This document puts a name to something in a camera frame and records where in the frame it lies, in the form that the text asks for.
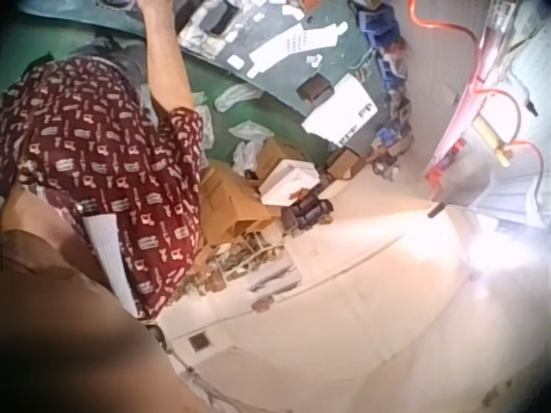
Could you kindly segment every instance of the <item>shirt sleeve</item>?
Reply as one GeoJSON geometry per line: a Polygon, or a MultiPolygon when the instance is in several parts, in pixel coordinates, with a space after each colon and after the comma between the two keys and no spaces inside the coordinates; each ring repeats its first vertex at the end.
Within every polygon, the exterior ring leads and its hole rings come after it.
{"type": "Polygon", "coordinates": [[[200,164],[203,142],[203,119],[196,111],[176,108],[168,113],[158,126],[159,137],[174,148],[175,164],[187,181],[188,191],[183,194],[193,205],[199,205],[200,164]]]}

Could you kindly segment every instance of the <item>brown cardboard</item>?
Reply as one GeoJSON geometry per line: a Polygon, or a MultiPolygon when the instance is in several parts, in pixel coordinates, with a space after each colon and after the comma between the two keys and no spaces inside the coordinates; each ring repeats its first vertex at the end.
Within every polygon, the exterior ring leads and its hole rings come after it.
{"type": "Polygon", "coordinates": [[[207,265],[207,262],[214,256],[215,252],[214,248],[210,245],[204,245],[195,257],[193,266],[191,267],[192,272],[199,274],[208,272],[211,268],[207,265]]]}
{"type": "Polygon", "coordinates": [[[294,161],[306,161],[300,148],[283,139],[267,138],[264,147],[257,155],[257,169],[255,173],[260,182],[264,181],[269,174],[283,159],[294,161]]]}
{"type": "Polygon", "coordinates": [[[280,220],[282,218],[282,209],[278,206],[266,206],[269,213],[271,214],[272,218],[266,219],[264,221],[257,221],[253,225],[251,225],[249,228],[247,228],[247,233],[250,232],[260,232],[262,230],[265,230],[270,225],[272,225],[274,222],[280,220]]]}
{"type": "Polygon", "coordinates": [[[209,160],[210,167],[201,183],[201,229],[207,243],[234,242],[258,221],[273,219],[273,213],[260,202],[254,188],[232,168],[209,160]]]}
{"type": "Polygon", "coordinates": [[[327,172],[336,179],[349,180],[365,167],[365,161],[352,150],[343,148],[333,153],[327,160],[327,172]]]}

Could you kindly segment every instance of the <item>plastic bag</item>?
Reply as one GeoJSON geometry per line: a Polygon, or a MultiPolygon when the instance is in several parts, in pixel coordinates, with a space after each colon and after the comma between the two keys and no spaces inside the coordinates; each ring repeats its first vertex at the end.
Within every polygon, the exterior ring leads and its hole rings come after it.
{"type": "Polygon", "coordinates": [[[213,149],[214,130],[213,118],[210,115],[210,109],[206,105],[198,106],[195,111],[203,118],[203,150],[213,149]]]}
{"type": "Polygon", "coordinates": [[[255,88],[252,84],[237,84],[226,90],[222,95],[218,96],[214,102],[214,107],[219,112],[225,112],[237,102],[258,99],[263,93],[264,92],[262,92],[259,88],[255,88]]]}
{"type": "Polygon", "coordinates": [[[207,154],[205,153],[205,151],[202,151],[201,161],[199,162],[199,170],[204,170],[208,168],[208,165],[209,165],[209,162],[208,162],[207,154]]]}
{"type": "Polygon", "coordinates": [[[251,142],[241,142],[233,153],[233,171],[245,176],[246,170],[255,170],[257,168],[257,155],[264,145],[263,140],[252,140],[251,142]]]}
{"type": "Polygon", "coordinates": [[[207,101],[207,95],[205,95],[205,92],[192,92],[191,95],[193,96],[193,103],[196,106],[202,105],[207,101]]]}
{"type": "Polygon", "coordinates": [[[258,125],[252,120],[240,123],[228,129],[228,132],[237,138],[244,140],[265,140],[274,136],[274,133],[262,125],[258,125]]]}

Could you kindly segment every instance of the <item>cluttered workbench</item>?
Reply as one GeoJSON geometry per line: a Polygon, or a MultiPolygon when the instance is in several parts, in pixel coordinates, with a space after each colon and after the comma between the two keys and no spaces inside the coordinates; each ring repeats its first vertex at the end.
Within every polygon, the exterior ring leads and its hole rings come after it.
{"type": "MultiPolygon", "coordinates": [[[[126,8],[124,3],[125,0],[22,0],[18,7],[32,15],[85,22],[144,36],[144,23],[135,2],[128,0],[126,8]],[[101,2],[123,7],[108,8],[98,5],[101,2]]],[[[316,5],[303,11],[286,4],[285,0],[175,0],[180,44],[185,52],[241,77],[308,115],[313,106],[300,99],[296,90],[316,73],[333,85],[346,73],[354,73],[362,65],[369,44],[357,29],[355,15],[346,2],[304,3],[316,5]],[[238,7],[233,15],[232,10],[226,12],[229,22],[221,34],[208,34],[212,14],[219,14],[220,6],[234,7],[231,3],[238,7]],[[309,32],[321,28],[324,30],[309,32]],[[291,46],[292,51],[278,50],[273,39],[289,29],[297,34],[294,39],[299,40],[298,43],[291,46]],[[251,55],[270,40],[272,47],[251,55]],[[298,52],[306,47],[313,50],[298,52]]],[[[373,76],[367,79],[365,87],[378,102],[384,88],[377,70],[371,72],[373,76]]]]}

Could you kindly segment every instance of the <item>hand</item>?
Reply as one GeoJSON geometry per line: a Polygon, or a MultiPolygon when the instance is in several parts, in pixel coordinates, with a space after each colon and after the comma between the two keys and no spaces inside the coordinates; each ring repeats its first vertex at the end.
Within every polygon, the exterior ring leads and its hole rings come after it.
{"type": "Polygon", "coordinates": [[[172,0],[138,0],[137,3],[144,15],[172,13],[172,0]]]}

